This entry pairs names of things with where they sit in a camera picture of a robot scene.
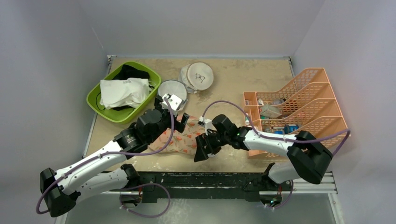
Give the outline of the floral mesh laundry bag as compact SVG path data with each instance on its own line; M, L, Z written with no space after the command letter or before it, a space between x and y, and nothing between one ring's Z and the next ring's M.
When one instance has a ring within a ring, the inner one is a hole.
M196 154L196 140L195 138L205 132L202 126L198 125L198 118L190 116L185 126L183 133L174 131L169 145L161 151L161 153L182 153L188 155ZM170 129L164 131L148 149L157 151L162 148L170 137Z

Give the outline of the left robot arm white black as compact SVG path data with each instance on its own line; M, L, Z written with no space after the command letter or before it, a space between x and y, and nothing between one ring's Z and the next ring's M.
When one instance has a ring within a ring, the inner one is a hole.
M182 99L174 94L155 98L154 109L149 109L137 121L121 131L95 153L65 168L46 168L40 173L41 196L36 205L37 214L49 213L58 217L78 202L103 191L122 189L133 191L139 186L137 172L131 165L105 174L104 170L134 156L146 155L145 150L163 132L170 129L182 133L189 115L177 120Z

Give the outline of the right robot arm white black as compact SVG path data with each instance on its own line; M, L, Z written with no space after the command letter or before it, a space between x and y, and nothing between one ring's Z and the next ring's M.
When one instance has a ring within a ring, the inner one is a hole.
M204 126L205 133L196 137L195 162L213 157L225 145L287 157L288 162L269 165L264 172L262 183L269 190L298 178L320 184L333 158L332 153L308 131L295 135L259 132L248 126L237 127L224 114L212 120L201 117L198 123Z

